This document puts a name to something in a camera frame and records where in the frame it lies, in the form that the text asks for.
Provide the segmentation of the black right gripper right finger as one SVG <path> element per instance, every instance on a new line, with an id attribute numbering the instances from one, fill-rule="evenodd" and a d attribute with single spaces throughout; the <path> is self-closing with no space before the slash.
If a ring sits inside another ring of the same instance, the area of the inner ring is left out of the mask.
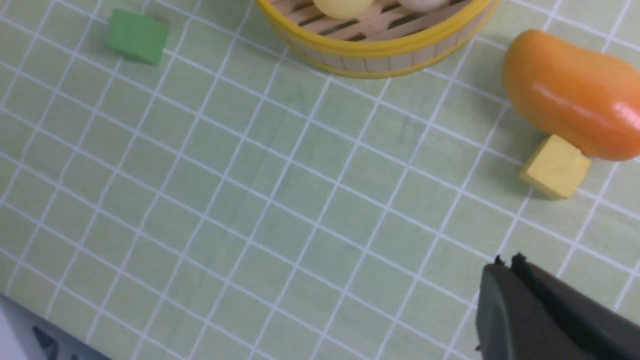
<path id="1" fill-rule="evenodd" d="M 541 303 L 556 326 L 595 360 L 637 360 L 639 326 L 585 296 L 517 253 L 510 271 Z"/>

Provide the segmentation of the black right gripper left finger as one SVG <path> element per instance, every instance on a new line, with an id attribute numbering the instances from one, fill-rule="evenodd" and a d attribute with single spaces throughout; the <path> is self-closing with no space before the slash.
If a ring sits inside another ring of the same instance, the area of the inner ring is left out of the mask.
<path id="1" fill-rule="evenodd" d="M 482 269 L 475 317 L 483 360 L 592 360 L 503 260 Z"/>

